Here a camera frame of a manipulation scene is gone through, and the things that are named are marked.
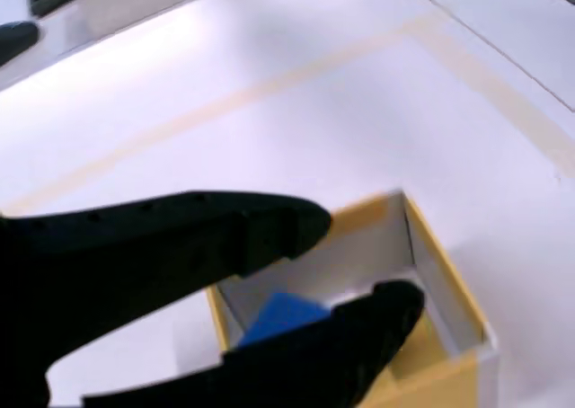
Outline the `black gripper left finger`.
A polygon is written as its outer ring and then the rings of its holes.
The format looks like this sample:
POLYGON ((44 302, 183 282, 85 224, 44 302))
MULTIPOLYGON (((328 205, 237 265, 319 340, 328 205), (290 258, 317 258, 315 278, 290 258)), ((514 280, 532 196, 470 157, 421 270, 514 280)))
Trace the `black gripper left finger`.
POLYGON ((295 259, 331 223, 310 200, 231 191, 3 217, 2 406, 47 406, 59 359, 223 279, 295 259))

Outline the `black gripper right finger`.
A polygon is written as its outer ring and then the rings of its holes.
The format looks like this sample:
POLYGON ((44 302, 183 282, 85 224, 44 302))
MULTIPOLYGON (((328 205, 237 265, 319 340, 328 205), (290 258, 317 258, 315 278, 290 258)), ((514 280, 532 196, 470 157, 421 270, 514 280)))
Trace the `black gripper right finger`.
POLYGON ((380 282, 321 321, 228 351, 216 368, 111 395, 86 407, 354 407, 420 320, 414 283, 380 282))

